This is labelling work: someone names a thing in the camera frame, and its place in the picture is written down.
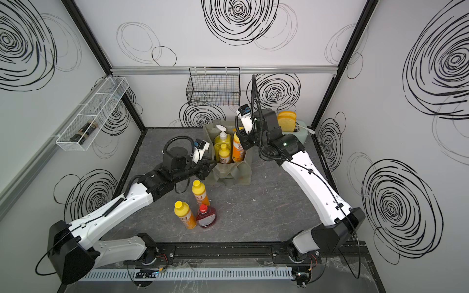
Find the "yellow cap bottle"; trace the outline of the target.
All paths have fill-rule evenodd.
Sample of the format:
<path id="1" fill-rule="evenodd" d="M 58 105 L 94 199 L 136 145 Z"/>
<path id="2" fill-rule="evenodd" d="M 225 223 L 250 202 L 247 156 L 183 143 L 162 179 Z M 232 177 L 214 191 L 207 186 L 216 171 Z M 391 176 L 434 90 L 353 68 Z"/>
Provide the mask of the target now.
<path id="1" fill-rule="evenodd" d="M 198 179 L 194 180 L 192 184 L 192 192 L 199 206 L 210 206 L 210 200 L 206 193 L 206 186 L 202 181 Z"/>
<path id="2" fill-rule="evenodd" d="M 174 204 L 174 213 L 183 222 L 187 229 L 191 230 L 197 226 L 197 221 L 187 203 L 177 201 Z"/>
<path id="3" fill-rule="evenodd" d="M 232 160 L 234 162 L 242 162 L 245 158 L 245 149 L 240 143 L 237 133 L 233 134 L 233 151 L 232 151 Z"/>
<path id="4" fill-rule="evenodd" d="M 227 144 L 221 144 L 219 149 L 219 162 L 229 164 L 231 160 L 230 149 Z"/>

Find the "yellow pump soap bottle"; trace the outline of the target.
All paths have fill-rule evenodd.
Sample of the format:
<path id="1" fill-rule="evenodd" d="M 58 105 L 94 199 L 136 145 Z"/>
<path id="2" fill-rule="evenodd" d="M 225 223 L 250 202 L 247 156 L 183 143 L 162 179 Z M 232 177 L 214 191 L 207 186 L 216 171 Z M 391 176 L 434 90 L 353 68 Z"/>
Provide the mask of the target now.
<path id="1" fill-rule="evenodd" d="M 231 135 L 227 133 L 226 127 L 222 125 L 217 125 L 216 128 L 220 131 L 220 133 L 214 139 L 214 150 L 215 150 L 216 161 L 219 162 L 219 149 L 220 149 L 221 144 L 227 144 L 231 153 L 232 152 L 232 139 L 231 139 Z"/>

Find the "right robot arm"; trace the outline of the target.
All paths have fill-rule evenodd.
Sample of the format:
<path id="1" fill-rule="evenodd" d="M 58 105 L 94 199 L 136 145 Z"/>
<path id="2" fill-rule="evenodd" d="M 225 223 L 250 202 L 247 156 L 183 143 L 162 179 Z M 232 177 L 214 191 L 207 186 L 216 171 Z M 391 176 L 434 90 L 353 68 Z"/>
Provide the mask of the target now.
<path id="1" fill-rule="evenodd" d="M 257 147 L 263 160 L 275 161 L 283 168 L 320 217 L 321 224 L 289 240 L 287 249 L 292 260 L 300 262 L 310 252 L 333 252 L 356 234 L 365 213 L 360 208 L 352 208 L 337 194 L 295 135 L 283 134 L 273 110 L 254 112 L 249 105 L 243 105 L 236 112 L 235 127 L 243 148 Z"/>

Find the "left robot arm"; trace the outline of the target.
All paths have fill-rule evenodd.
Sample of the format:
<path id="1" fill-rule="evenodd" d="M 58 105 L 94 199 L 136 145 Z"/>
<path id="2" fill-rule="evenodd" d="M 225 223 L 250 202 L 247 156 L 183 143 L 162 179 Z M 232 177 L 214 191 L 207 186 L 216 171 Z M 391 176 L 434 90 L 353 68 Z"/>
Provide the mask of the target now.
<path id="1" fill-rule="evenodd" d="M 163 150 L 163 162 L 133 179 L 126 191 L 94 212 L 70 223 L 51 226 L 47 257 L 64 285 L 85 277 L 91 270 L 121 261 L 153 264 L 160 255 L 156 242 L 146 233 L 116 241 L 102 237 L 126 218 L 172 192 L 177 183 L 205 179 L 214 163 L 205 158 L 209 143 L 197 140 L 191 153 L 175 146 Z"/>

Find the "red soap bottle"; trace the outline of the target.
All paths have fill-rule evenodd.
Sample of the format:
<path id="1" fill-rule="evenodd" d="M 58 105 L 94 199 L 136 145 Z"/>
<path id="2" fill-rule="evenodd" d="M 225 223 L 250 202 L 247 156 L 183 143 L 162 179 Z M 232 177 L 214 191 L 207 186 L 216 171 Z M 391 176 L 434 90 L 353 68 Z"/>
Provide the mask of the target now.
<path id="1" fill-rule="evenodd" d="M 196 221 L 202 228 L 208 228 L 216 223 L 217 211 L 214 207 L 201 204 L 198 210 Z"/>

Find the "toast slice front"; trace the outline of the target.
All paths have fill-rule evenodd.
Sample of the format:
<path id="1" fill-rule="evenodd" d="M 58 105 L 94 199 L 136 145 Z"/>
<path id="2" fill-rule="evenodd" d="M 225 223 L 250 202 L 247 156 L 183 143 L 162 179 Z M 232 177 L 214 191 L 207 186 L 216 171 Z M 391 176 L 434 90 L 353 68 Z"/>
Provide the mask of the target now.
<path id="1" fill-rule="evenodd" d="M 296 129 L 296 117 L 292 115 L 279 115 L 277 117 L 278 125 L 283 132 L 292 133 Z"/>

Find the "toast slice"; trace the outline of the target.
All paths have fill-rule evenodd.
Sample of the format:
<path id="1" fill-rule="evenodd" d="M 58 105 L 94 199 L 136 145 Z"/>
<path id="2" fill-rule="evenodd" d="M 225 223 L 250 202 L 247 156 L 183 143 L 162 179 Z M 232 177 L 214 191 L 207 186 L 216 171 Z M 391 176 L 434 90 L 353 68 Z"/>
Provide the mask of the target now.
<path id="1" fill-rule="evenodd" d="M 292 133 L 296 129 L 296 117 L 292 115 L 279 115 L 277 117 L 278 125 L 283 132 Z"/>
<path id="2" fill-rule="evenodd" d="M 283 111 L 283 112 L 280 112 L 278 116 L 286 116 L 286 117 L 296 118 L 297 114 L 295 112 L 292 112 L 292 111 Z"/>

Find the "toast slice back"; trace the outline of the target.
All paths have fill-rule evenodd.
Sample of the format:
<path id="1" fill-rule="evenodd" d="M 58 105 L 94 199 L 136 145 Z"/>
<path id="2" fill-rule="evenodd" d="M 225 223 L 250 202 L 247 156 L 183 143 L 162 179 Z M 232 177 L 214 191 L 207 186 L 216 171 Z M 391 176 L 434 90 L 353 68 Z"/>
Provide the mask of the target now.
<path id="1" fill-rule="evenodd" d="M 286 117 L 296 118 L 297 114 L 295 112 L 292 112 L 292 111 L 283 111 L 283 112 L 280 112 L 278 116 L 286 116 Z"/>

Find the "mint green toaster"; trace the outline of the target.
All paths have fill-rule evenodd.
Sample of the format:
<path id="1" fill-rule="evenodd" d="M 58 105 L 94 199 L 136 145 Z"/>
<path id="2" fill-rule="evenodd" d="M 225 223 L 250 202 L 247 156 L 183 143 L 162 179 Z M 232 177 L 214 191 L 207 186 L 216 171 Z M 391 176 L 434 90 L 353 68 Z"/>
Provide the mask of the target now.
<path id="1" fill-rule="evenodd" d="M 307 125 L 304 122 L 297 120 L 293 134 L 298 138 L 301 144 L 305 144 L 310 133 L 308 132 Z"/>

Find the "dark item in shelf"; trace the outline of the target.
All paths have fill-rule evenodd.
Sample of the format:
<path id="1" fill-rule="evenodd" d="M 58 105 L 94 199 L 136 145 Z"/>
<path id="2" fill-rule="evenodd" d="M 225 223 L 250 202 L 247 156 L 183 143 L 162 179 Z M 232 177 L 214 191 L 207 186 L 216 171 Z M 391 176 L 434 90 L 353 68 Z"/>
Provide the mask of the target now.
<path id="1" fill-rule="evenodd" d="M 96 122 L 87 122 L 76 134 L 70 138 L 70 142 L 82 145 L 97 128 L 98 124 Z"/>

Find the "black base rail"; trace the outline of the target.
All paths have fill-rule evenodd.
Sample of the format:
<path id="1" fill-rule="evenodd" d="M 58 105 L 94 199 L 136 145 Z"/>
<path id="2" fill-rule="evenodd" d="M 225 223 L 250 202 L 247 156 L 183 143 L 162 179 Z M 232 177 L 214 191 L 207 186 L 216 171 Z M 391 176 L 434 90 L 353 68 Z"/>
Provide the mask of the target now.
<path id="1" fill-rule="evenodd" d="M 130 266 L 176 266 L 184 260 L 254 260 L 261 264 L 306 265 L 322 262 L 322 258 L 336 256 L 365 258 L 370 254 L 364 241 L 348 241 L 339 249 L 329 253 L 313 250 L 305 254 L 295 252 L 288 242 L 160 242 L 153 262 L 148 257 L 143 260 L 128 261 Z"/>

